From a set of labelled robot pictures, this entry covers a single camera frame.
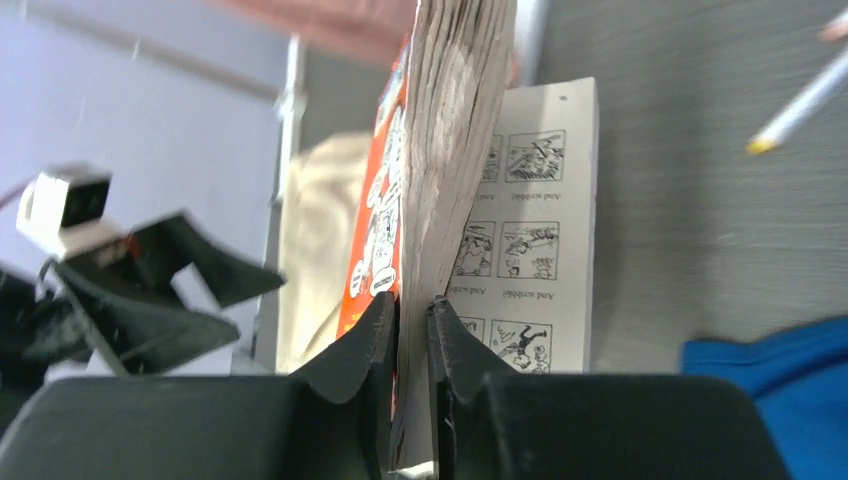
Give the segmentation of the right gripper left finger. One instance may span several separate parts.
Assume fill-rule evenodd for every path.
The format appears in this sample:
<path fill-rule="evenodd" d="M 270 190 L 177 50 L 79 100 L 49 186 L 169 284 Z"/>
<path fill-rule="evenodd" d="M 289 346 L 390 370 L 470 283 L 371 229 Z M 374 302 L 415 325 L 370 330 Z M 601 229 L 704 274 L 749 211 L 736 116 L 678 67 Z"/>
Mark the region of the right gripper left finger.
<path fill-rule="evenodd" d="M 381 479 L 389 470 L 396 299 L 379 293 L 353 328 L 289 379 L 290 479 Z"/>

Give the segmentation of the blue cloth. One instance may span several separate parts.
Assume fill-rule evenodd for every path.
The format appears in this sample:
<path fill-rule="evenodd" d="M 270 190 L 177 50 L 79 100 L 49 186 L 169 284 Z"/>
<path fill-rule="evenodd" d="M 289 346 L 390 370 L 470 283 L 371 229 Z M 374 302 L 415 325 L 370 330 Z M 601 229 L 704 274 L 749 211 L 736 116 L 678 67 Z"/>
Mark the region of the blue cloth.
<path fill-rule="evenodd" d="M 754 401 L 794 479 L 847 477 L 847 318 L 751 343 L 690 340 L 681 372 L 729 381 Z"/>

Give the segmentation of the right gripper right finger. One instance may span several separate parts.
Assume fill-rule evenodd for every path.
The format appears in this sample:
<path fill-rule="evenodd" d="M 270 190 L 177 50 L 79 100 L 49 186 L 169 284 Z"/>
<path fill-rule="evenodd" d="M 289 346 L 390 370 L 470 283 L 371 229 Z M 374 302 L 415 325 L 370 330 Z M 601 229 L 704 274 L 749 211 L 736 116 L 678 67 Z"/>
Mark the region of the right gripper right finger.
<path fill-rule="evenodd" d="M 434 455 L 441 479 L 515 479 L 517 373 L 463 325 L 450 301 L 428 307 Z"/>

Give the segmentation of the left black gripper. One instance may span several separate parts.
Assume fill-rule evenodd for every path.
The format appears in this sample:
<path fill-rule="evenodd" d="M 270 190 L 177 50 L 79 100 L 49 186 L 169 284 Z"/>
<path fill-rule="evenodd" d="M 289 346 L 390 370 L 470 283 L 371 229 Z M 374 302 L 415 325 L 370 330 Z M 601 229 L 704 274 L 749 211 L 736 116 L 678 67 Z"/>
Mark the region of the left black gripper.
<path fill-rule="evenodd" d="M 147 224 L 126 241 L 141 276 L 134 267 L 92 261 L 52 265 L 71 304 L 50 289 L 39 294 L 29 278 L 1 271 L 3 411 L 18 409 L 51 366 L 88 361 L 89 346 L 119 376 L 153 375 L 237 340 L 231 322 L 189 309 L 176 295 L 171 280 L 190 265 L 222 308 L 285 283 L 278 272 L 211 242 L 182 213 Z"/>

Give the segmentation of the pink white pen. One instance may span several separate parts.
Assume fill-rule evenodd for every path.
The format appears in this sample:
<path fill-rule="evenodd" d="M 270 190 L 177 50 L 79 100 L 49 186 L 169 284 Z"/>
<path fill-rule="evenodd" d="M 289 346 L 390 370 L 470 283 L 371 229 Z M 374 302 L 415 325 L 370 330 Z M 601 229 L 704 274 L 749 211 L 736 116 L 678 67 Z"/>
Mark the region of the pink white pen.
<path fill-rule="evenodd" d="M 848 8 L 845 8 L 830 20 L 820 31 L 819 38 L 824 42 L 846 39 L 848 35 Z"/>

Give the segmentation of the beige canvas backpack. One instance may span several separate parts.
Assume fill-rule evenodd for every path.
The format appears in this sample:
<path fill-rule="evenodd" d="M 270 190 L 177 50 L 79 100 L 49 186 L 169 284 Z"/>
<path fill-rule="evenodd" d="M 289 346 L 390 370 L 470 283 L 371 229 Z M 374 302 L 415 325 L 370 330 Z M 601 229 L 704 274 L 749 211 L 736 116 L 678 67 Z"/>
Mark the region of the beige canvas backpack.
<path fill-rule="evenodd" d="M 330 136 L 289 164 L 279 231 L 275 370 L 291 373 L 336 339 L 371 135 Z"/>

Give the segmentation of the white clothes rack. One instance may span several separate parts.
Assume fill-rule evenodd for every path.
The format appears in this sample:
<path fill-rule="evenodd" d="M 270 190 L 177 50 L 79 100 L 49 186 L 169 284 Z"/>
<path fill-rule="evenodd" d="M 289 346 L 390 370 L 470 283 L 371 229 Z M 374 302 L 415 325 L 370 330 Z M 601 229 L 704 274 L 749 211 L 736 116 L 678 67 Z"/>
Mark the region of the white clothes rack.
<path fill-rule="evenodd" d="M 274 88 L 288 40 L 207 1 L 50 1 L 49 11 L 129 37 L 109 45 L 1 5 L 1 187 L 87 162 L 112 181 L 103 214 L 120 233 L 175 212 L 253 260 L 274 213 L 280 117 L 228 87 L 223 70 Z"/>

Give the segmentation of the pink cloth garment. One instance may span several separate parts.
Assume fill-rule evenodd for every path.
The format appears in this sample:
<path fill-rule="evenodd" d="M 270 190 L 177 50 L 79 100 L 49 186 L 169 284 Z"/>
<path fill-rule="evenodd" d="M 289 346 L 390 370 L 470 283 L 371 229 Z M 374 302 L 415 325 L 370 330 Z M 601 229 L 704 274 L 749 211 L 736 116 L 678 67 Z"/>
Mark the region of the pink cloth garment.
<path fill-rule="evenodd" d="M 252 19 L 315 48 L 389 66 L 414 25 L 413 0 L 226 0 Z"/>

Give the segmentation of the orange comic paperback book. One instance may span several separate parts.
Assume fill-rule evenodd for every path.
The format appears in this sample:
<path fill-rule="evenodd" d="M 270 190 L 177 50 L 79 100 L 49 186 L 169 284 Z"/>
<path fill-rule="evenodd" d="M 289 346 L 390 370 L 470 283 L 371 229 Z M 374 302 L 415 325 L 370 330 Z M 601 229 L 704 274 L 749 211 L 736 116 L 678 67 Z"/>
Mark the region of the orange comic paperback book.
<path fill-rule="evenodd" d="M 516 1 L 421 1 L 377 112 L 338 333 L 400 303 L 389 465 L 430 461 L 425 310 L 448 298 L 512 369 L 590 363 L 593 78 L 509 84 Z"/>

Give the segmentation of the yellow white pen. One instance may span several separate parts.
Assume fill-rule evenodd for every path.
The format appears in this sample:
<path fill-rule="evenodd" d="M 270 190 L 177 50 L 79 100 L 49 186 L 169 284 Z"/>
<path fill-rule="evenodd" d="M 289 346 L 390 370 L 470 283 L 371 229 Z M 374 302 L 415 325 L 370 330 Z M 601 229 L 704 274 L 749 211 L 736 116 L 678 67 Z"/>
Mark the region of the yellow white pen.
<path fill-rule="evenodd" d="M 749 140 L 746 152 L 761 155 L 783 145 L 846 82 L 847 49 L 844 49 Z"/>

